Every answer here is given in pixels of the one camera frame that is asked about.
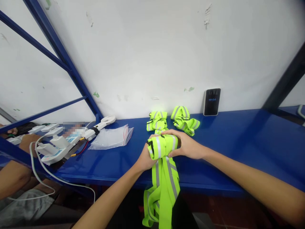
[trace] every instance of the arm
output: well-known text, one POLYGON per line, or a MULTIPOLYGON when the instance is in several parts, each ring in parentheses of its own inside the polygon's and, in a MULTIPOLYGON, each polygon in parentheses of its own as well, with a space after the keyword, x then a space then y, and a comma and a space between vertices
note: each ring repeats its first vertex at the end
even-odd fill
POLYGON ((89 208, 73 229, 106 228, 115 211, 137 181, 139 176, 156 163, 150 158, 147 144, 137 162, 89 208))
MULTIPOLYGON (((25 135, 19 145, 19 148, 29 153, 31 142, 37 141, 38 135, 25 135)), ((0 171, 0 199, 11 196, 31 179, 32 170, 15 161, 10 161, 0 171)))
POLYGON ((202 146, 185 133, 168 130, 162 134, 174 134, 181 140, 181 148, 171 152, 169 157, 185 155, 208 161, 291 225, 300 228, 305 226, 304 192, 265 172, 202 146))

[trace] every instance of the neon yellow reflective strap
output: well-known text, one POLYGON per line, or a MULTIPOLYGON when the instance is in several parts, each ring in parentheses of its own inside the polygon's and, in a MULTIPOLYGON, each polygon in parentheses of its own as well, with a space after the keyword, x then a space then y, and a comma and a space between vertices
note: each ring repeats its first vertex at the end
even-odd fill
POLYGON ((168 130, 166 118, 167 112, 153 111, 149 114, 150 121, 146 123, 147 131, 155 131, 155 134, 161 134, 163 131, 168 130))
POLYGON ((167 112, 165 111, 153 111, 149 114, 150 119, 159 119, 159 118, 166 118, 167 117, 167 112))
POLYGON ((200 125, 200 122, 196 119, 190 119, 190 113, 186 107, 177 106, 175 107, 171 119, 174 121, 174 126, 178 129, 183 130, 190 136, 195 135, 195 129, 200 125))
POLYGON ((147 141, 148 151, 153 160, 152 187, 144 191, 145 218, 142 224, 151 227, 159 222, 159 228, 172 226, 172 209, 180 192, 176 164, 168 154, 177 149, 178 138, 174 135, 153 137, 147 141))
POLYGON ((171 119, 176 120, 177 118, 180 118, 180 117, 187 117, 187 118, 189 118, 190 117, 190 113, 189 113, 189 111, 188 111, 188 109, 186 107, 176 106, 174 108, 174 111, 172 112, 171 119))

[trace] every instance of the white cable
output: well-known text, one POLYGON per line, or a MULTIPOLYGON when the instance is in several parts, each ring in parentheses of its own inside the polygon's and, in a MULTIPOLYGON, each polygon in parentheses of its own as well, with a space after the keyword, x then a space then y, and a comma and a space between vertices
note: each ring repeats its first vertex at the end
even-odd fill
POLYGON ((53 192, 50 193, 50 194, 43 195, 43 196, 33 197, 33 198, 28 198, 28 199, 14 199, 14 198, 8 197, 8 199, 10 199, 10 200, 16 200, 16 201, 33 200, 33 199, 39 199, 39 198, 42 198, 42 197, 50 196, 50 195, 52 195, 52 194, 55 193, 55 189, 52 188, 52 187, 50 187, 50 186, 48 186, 48 185, 46 185, 45 183, 43 183, 42 180, 39 178, 38 174, 36 173, 35 166, 34 166, 34 157, 33 157, 33 153, 32 153, 32 144, 33 144, 33 143, 35 143, 35 142, 31 142, 31 143, 30 143, 30 156, 31 156, 31 164, 32 164, 33 173, 34 173, 36 179, 39 181, 40 184, 42 184, 42 185, 44 185, 44 186, 46 186, 46 187, 52 189, 53 192))
POLYGON ((41 158, 38 156, 37 144, 38 144, 39 140, 40 140, 40 139, 38 139, 38 140, 35 142, 35 152, 36 152, 37 157, 38 157, 38 160, 39 160, 41 166, 44 168, 44 170, 45 170, 51 177, 53 177, 53 178, 55 178, 55 179, 61 181, 62 183, 69 184, 69 185, 72 185, 72 186, 78 186, 78 187, 84 187, 84 188, 90 189, 91 191, 93 191, 93 194, 94 194, 93 203, 95 203, 95 191, 94 191, 92 188, 87 187, 87 186, 84 186, 84 185, 72 184, 72 183, 66 182, 66 181, 64 181, 64 180, 62 180, 62 179, 59 179, 58 177, 56 177, 55 175, 53 175, 49 170, 47 170, 47 168, 44 166, 44 163, 41 161, 41 158))
MULTIPOLYGON (((93 123, 93 122, 95 122, 95 121, 90 122, 86 127, 88 127, 88 126, 89 126, 91 123, 93 123)), ((85 127, 85 128, 86 128, 86 127, 85 127)))
POLYGON ((302 114, 302 107, 303 107, 303 105, 301 104, 298 109, 298 114, 299 114, 299 116, 301 116, 302 118, 305 119, 305 115, 302 114))

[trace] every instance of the white charger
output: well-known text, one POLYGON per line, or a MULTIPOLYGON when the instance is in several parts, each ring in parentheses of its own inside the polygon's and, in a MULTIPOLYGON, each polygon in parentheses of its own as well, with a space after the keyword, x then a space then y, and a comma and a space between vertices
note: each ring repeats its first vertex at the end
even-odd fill
POLYGON ((48 133, 45 134, 46 137, 52 137, 54 135, 59 134, 60 132, 62 132, 64 128, 63 127, 56 127, 51 129, 48 133))
POLYGON ((17 137, 13 137, 13 138, 8 138, 7 141, 14 145, 18 145, 18 144, 20 144, 21 139, 19 139, 17 137))
POLYGON ((35 126, 33 127, 31 130, 29 130, 28 132, 30 134, 32 133, 37 133, 38 131, 42 130, 43 128, 45 128, 45 125, 42 125, 42 126, 35 126))
POLYGON ((40 142, 38 144, 37 151, 45 156, 53 156, 53 155, 57 154, 58 149, 49 143, 43 144, 40 142))
POLYGON ((47 126, 45 126, 41 132, 49 132, 51 129, 59 127, 59 124, 55 123, 55 124, 49 124, 47 126))
POLYGON ((58 137, 57 135, 54 135, 50 142, 58 148, 66 148, 70 145, 63 136, 58 137))

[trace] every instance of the blue shelf surface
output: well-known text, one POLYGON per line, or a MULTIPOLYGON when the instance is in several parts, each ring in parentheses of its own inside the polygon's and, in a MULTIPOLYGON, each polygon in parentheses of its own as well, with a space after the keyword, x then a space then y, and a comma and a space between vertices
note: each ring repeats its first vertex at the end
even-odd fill
MULTIPOLYGON (((299 106, 279 107, 278 109, 300 117, 298 114, 299 106)), ((305 106, 302 107, 301 112, 302 112, 302 114, 305 114, 305 106)))
MULTIPOLYGON (((265 110, 219 112, 206 117, 192 114, 201 122, 194 140, 229 158, 262 170, 305 191, 305 127, 265 110)), ((70 158, 56 173, 69 182, 111 185, 138 159, 154 132, 146 131, 149 118, 117 120, 107 128, 126 124, 134 127, 129 143, 109 150, 85 150, 70 158)), ((170 117, 168 128, 176 129, 170 117)), ((181 190, 210 195, 240 196, 246 192, 221 171, 203 160, 185 156, 174 158, 181 190)), ((144 172, 135 187, 152 186, 151 170, 144 172)))

